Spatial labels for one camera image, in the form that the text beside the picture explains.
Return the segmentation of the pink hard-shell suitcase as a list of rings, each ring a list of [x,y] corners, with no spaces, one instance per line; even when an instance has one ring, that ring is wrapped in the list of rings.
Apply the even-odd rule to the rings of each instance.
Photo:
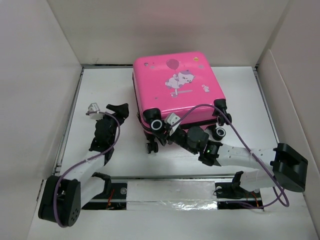
[[[219,139],[220,126],[232,121],[227,101],[204,53],[199,51],[142,56],[133,63],[132,80],[138,119],[147,139],[147,153],[158,152],[158,135],[171,113],[183,132],[210,128]]]

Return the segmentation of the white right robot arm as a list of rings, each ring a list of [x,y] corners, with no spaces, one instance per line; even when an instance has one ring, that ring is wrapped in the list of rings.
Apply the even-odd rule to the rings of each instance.
[[[286,143],[275,148],[252,149],[212,141],[199,126],[188,131],[166,125],[164,139],[197,155],[206,166],[238,166],[251,171],[239,171],[227,188],[237,197],[261,188],[281,188],[303,193],[306,189],[308,160]]]

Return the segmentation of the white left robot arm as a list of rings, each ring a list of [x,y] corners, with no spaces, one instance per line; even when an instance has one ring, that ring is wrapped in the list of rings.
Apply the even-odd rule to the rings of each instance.
[[[101,111],[95,103],[88,107],[86,115],[97,117],[94,137],[83,160],[78,161],[60,176],[47,178],[39,204],[38,217],[71,227],[80,211],[91,199],[107,198],[112,193],[111,177],[99,170],[111,159],[119,140],[121,125],[129,116],[129,105],[106,106]]]

